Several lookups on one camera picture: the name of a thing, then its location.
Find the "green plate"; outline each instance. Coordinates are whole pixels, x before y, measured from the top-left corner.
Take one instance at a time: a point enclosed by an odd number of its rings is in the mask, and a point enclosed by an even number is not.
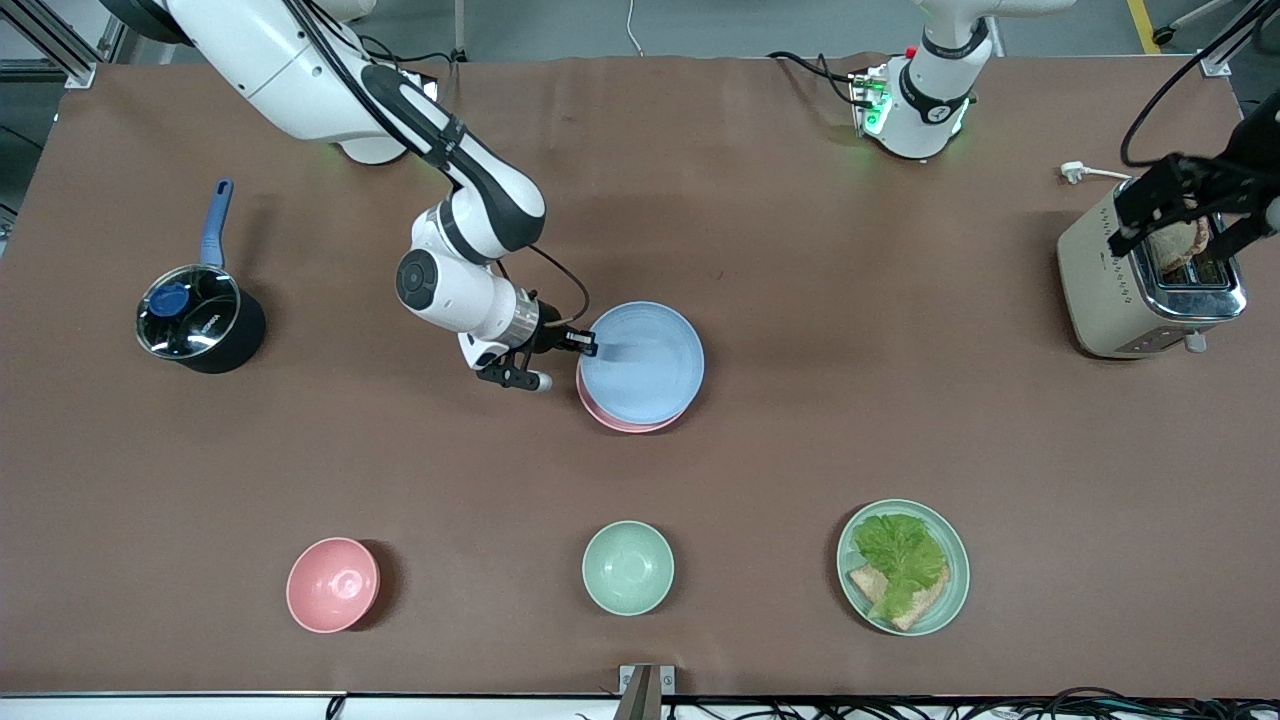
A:
[[[614,615],[644,615],[667,597],[676,557],[662,533],[620,520],[595,533],[582,555],[582,583],[596,605]]]
[[[863,520],[877,515],[910,515],[924,520],[925,529],[942,546],[942,553],[946,555],[947,565],[951,566],[951,582],[942,589],[942,596],[905,633],[895,628],[887,619],[873,620],[869,616],[872,601],[867,600],[863,591],[858,589],[858,585],[849,579],[849,573],[867,565],[867,559],[858,552],[858,546],[854,543],[854,530],[863,524]],[[855,512],[845,525],[845,532],[840,533],[840,543],[836,546],[836,574],[840,577],[840,587],[845,591],[845,597],[849,598],[854,610],[872,625],[895,635],[927,635],[941,630],[947,623],[955,620],[965,598],[969,597],[969,555],[964,551],[960,536],[942,515],[910,500],[882,500]]]

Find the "toast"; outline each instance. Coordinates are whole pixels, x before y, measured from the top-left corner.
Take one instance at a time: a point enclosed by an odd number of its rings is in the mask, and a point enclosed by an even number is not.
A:
[[[888,578],[870,565],[863,565],[854,570],[849,574],[849,579],[872,602],[879,602],[884,597],[884,591],[888,589]],[[897,618],[890,618],[890,624],[904,633],[910,630],[911,625],[916,624],[933,607],[933,603],[938,601],[938,597],[942,596],[942,589],[947,587],[948,582],[951,582],[951,566],[943,565],[942,573],[938,575],[938,582],[933,583],[931,588],[915,591],[911,596],[911,609]]]

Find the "brown table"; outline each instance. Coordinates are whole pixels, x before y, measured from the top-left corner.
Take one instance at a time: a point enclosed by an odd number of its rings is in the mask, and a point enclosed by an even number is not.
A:
[[[547,193],[541,246],[590,318],[652,299],[698,327],[707,384],[655,437],[596,425],[573,357],[538,360],[549,396],[502,391],[398,305],[410,220],[447,190],[426,165],[291,140],[206,67],[101,68],[0,265],[0,688],[595,692],[660,660],[699,693],[1274,694],[1280,256],[1245,254],[1252,307],[1207,355],[1133,364],[1075,350],[1053,260],[1110,187],[1055,168],[1115,167],[1179,61],[992,61],[923,165],[772,61],[463,67],[449,104]],[[1135,152],[1212,154],[1236,119],[1192,78]],[[223,174],[270,333],[202,377],[131,314],[195,258]],[[508,268],[577,302],[536,256]],[[836,585],[841,527],[884,497],[969,548],[936,635],[874,632]],[[581,585],[622,518],[677,553],[643,618]],[[388,592],[314,635],[284,578],[335,534],[376,541]]]

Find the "green lettuce leaf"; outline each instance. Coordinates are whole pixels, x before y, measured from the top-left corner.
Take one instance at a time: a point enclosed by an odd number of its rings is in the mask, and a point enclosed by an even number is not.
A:
[[[905,614],[911,609],[911,596],[933,587],[947,564],[924,521],[910,515],[868,518],[854,529],[854,543],[867,562],[888,579],[888,589],[872,607],[872,618]]]

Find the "pink bowl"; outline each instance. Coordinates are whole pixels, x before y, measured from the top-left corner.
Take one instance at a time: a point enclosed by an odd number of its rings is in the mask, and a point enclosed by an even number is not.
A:
[[[351,538],[323,539],[289,570],[289,615],[312,633],[337,633],[360,620],[378,597],[378,562]]]
[[[625,420],[620,420],[620,419],[614,418],[613,415],[609,415],[608,411],[605,411],[603,407],[600,407],[599,405],[595,404],[595,400],[591,397],[591,393],[588,392],[586,387],[582,384],[582,370],[581,369],[577,370],[577,378],[576,378],[576,380],[577,380],[577,396],[582,400],[582,407],[586,407],[586,411],[593,418],[595,418],[596,420],[599,420],[599,423],[602,425],[604,425],[605,428],[609,428],[611,430],[618,430],[620,433],[631,433],[631,434],[652,433],[654,430],[660,430],[660,429],[666,428],[667,425],[675,423],[676,420],[680,419],[681,415],[685,414],[685,411],[681,410],[680,413],[676,413],[671,418],[668,418],[668,419],[666,419],[666,420],[663,420],[660,423],[653,423],[652,425],[641,425],[641,424],[636,424],[636,423],[627,423]]]

